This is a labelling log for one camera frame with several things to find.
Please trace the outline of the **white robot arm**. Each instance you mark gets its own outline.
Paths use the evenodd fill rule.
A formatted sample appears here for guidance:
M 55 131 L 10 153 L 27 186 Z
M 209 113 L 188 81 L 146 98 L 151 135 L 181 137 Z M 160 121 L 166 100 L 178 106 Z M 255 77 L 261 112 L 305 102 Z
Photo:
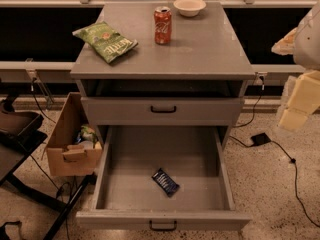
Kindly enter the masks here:
M 292 55 L 305 72 L 294 83 L 278 126 L 287 131 L 301 128 L 320 107 L 320 3 L 317 3 L 298 26 L 276 42 L 271 51 Z

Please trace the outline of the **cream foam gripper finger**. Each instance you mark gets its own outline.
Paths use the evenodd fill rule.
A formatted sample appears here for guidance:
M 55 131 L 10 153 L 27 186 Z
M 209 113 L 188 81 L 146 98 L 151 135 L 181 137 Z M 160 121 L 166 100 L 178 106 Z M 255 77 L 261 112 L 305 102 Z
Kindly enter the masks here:
M 294 51 L 294 41 L 296 36 L 297 29 L 294 28 L 288 32 L 283 38 L 276 42 L 271 51 L 278 55 L 292 55 Z
M 295 80 L 292 93 L 279 120 L 279 127 L 287 131 L 296 131 L 319 107 L 320 72 L 307 71 Z

